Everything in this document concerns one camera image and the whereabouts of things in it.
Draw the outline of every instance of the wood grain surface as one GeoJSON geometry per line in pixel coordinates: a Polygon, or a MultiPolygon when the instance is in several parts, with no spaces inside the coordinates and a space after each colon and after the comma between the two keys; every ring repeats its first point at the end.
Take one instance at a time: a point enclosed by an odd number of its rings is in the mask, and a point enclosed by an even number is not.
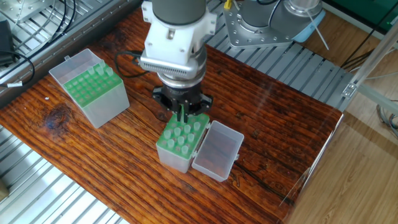
{"type": "MultiPolygon", "coordinates": [[[[138,9],[88,48],[114,67],[115,53],[141,50],[148,30],[138,9]]],[[[131,223],[283,223],[297,199],[295,183],[341,112],[207,50],[202,85],[215,98],[208,114],[245,135],[225,182],[159,162],[155,142],[171,114],[151,98],[161,85],[153,73],[124,79],[131,105],[99,129],[49,75],[4,108],[0,124],[131,223]]],[[[141,72],[128,58],[119,64],[141,72]]]]}

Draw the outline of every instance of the metal grating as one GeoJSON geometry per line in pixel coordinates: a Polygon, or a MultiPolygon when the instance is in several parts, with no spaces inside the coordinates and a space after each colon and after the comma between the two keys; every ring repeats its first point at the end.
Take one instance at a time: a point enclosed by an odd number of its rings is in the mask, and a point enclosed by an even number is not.
{"type": "Polygon", "coordinates": [[[212,0],[208,7],[218,15],[215,35],[205,37],[208,45],[316,100],[340,111],[345,110],[349,100],[343,98],[341,93],[352,74],[297,43],[283,47],[233,49],[225,26],[223,3],[212,0]]]}
{"type": "Polygon", "coordinates": [[[127,223],[0,126],[0,223],[127,223]]]}
{"type": "MultiPolygon", "coordinates": [[[[61,23],[63,16],[64,4],[59,0],[55,0],[55,8],[53,4],[43,11],[39,12],[25,22],[15,24],[12,20],[7,19],[12,29],[13,43],[16,52],[30,56],[41,48],[55,33],[57,27],[61,23]]],[[[73,1],[67,0],[67,15],[65,23],[61,26],[61,31],[70,22],[73,10],[73,1]]],[[[76,14],[74,21],[81,20],[93,6],[84,4],[82,1],[76,1],[76,14]]]]}
{"type": "MultiPolygon", "coordinates": [[[[6,16],[1,14],[0,11],[0,20],[7,19],[10,22],[12,34],[13,34],[13,44],[16,52],[19,52],[27,57],[32,57],[33,55],[37,55],[42,53],[40,57],[45,55],[49,50],[53,51],[52,56],[56,55],[57,52],[61,49],[64,49],[66,45],[61,45],[62,41],[56,41],[56,47],[50,46],[48,49],[42,50],[42,47],[52,38],[55,31],[57,30],[64,12],[64,3],[61,0],[55,0],[55,7],[53,8],[53,3],[51,6],[47,7],[43,11],[40,11],[36,15],[32,16],[25,22],[15,24],[11,20],[9,20],[6,16]]],[[[72,22],[72,26],[70,27],[70,31],[68,31],[67,35],[64,35],[65,38],[68,39],[71,36],[79,36],[76,35],[77,32],[85,33],[87,30],[82,30],[82,24],[92,23],[94,22],[91,17],[94,15],[100,14],[103,12],[103,9],[109,10],[109,8],[114,6],[119,6],[120,9],[122,6],[126,6],[129,2],[133,3],[137,2],[137,0],[128,1],[128,0],[76,0],[76,13],[74,20],[72,22]]],[[[70,22],[73,13],[73,0],[66,0],[67,3],[67,14],[65,22],[62,24],[62,28],[60,32],[66,28],[67,24],[70,22]]],[[[108,17],[112,14],[113,11],[109,10],[108,17]]],[[[103,20],[101,18],[97,18],[99,23],[103,20]]],[[[43,63],[48,62],[50,58],[41,58],[40,61],[37,61],[39,57],[35,57],[32,59],[32,62],[36,66],[36,70],[38,70],[43,63]]],[[[30,67],[28,63],[23,63],[21,66],[20,63],[23,62],[23,59],[18,60],[16,63],[13,63],[8,66],[0,67],[0,83],[10,83],[15,82],[18,79],[28,77],[30,75],[30,67]]],[[[0,88],[0,96],[5,94],[7,89],[0,88]]]]}

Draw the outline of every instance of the black cable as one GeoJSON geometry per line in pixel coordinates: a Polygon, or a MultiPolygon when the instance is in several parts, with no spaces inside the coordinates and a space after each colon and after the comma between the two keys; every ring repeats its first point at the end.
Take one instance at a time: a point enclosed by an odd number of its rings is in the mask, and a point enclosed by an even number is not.
{"type": "Polygon", "coordinates": [[[350,60],[349,63],[347,63],[342,68],[346,70],[346,69],[349,69],[349,68],[352,68],[352,67],[359,66],[360,64],[365,62],[365,60],[370,56],[370,54],[373,52],[373,50],[370,50],[370,51],[366,52],[365,54],[362,54],[362,55],[350,60]]]}
{"type": "Polygon", "coordinates": [[[55,35],[61,30],[62,24],[65,22],[65,19],[66,19],[66,17],[67,17],[67,0],[63,0],[63,5],[64,5],[64,7],[63,7],[63,16],[62,16],[60,25],[58,26],[57,30],[54,32],[54,34],[53,34],[53,36],[51,37],[50,41],[48,41],[48,42],[46,43],[46,45],[49,44],[49,43],[51,43],[51,42],[53,42],[53,39],[54,39],[55,35]]]}
{"type": "Polygon", "coordinates": [[[73,22],[73,18],[75,17],[75,13],[76,13],[76,0],[73,0],[73,12],[72,12],[72,16],[70,18],[70,21],[68,23],[68,25],[66,26],[66,28],[63,30],[62,35],[66,33],[66,31],[68,31],[70,25],[73,22]]]}
{"type": "Polygon", "coordinates": [[[121,52],[116,53],[116,55],[114,56],[114,64],[115,64],[115,67],[116,67],[116,71],[121,76],[123,76],[125,78],[138,78],[138,77],[141,77],[141,76],[146,75],[147,73],[149,73],[149,71],[144,71],[144,72],[142,72],[140,74],[137,74],[137,75],[125,75],[125,74],[123,74],[120,71],[120,69],[119,69],[119,64],[118,64],[118,56],[119,55],[130,55],[130,56],[132,56],[131,63],[133,63],[134,65],[138,65],[137,59],[139,57],[141,57],[142,52],[140,52],[138,50],[125,50],[125,51],[121,51],[121,52]]]}
{"type": "MultiPolygon", "coordinates": [[[[34,66],[33,63],[29,60],[29,58],[27,58],[27,57],[25,57],[24,55],[22,55],[22,54],[20,54],[20,53],[17,53],[17,52],[10,52],[10,51],[6,51],[6,50],[0,50],[0,52],[6,53],[6,54],[18,55],[18,56],[20,56],[21,58],[25,59],[27,62],[29,62],[30,66],[32,67],[32,75],[30,76],[30,78],[29,78],[27,81],[22,82],[22,85],[26,85],[26,84],[28,84],[30,81],[32,81],[33,77],[35,76],[35,66],[34,66]]],[[[8,84],[0,84],[0,87],[9,88],[8,84]]]]}
{"type": "Polygon", "coordinates": [[[260,2],[260,0],[257,0],[257,3],[262,5],[262,6],[268,6],[270,4],[274,4],[275,2],[277,2],[278,0],[272,0],[270,2],[260,2]]]}
{"type": "MultiPolygon", "coordinates": [[[[67,16],[67,2],[66,0],[64,0],[64,9],[63,9],[63,16],[62,16],[62,20],[61,23],[59,24],[59,26],[57,27],[57,30],[54,32],[53,36],[51,36],[50,40],[43,45],[43,47],[36,51],[34,54],[32,54],[31,56],[28,57],[28,59],[32,59],[35,55],[37,55],[41,50],[47,48],[52,42],[55,42],[56,40],[58,40],[63,34],[65,34],[65,32],[69,29],[69,27],[72,24],[73,18],[75,17],[75,13],[76,13],[76,0],[73,0],[73,12],[72,12],[72,17],[70,19],[70,22],[68,23],[68,25],[66,26],[66,28],[63,30],[63,32],[61,33],[61,35],[58,35],[55,39],[54,37],[56,36],[57,32],[61,29],[62,24],[65,22],[66,16],[67,16]]],[[[6,74],[2,75],[0,77],[0,79],[4,78],[5,76],[7,76],[8,74],[10,74],[11,72],[13,72],[16,68],[18,68],[19,66],[21,66],[24,62],[21,62],[20,64],[16,65],[15,67],[13,67],[10,71],[8,71],[6,74]]]]}
{"type": "Polygon", "coordinates": [[[390,10],[386,13],[386,15],[383,16],[383,18],[381,18],[381,20],[373,27],[372,31],[368,34],[368,36],[361,42],[361,44],[354,50],[354,52],[345,60],[345,62],[340,66],[340,67],[344,67],[348,61],[351,59],[351,57],[353,57],[358,50],[365,44],[365,42],[370,38],[370,36],[372,36],[372,34],[374,33],[374,31],[376,31],[376,29],[380,26],[380,24],[386,19],[386,17],[398,6],[398,1],[394,4],[394,6],[392,6],[390,8],[390,10]]]}

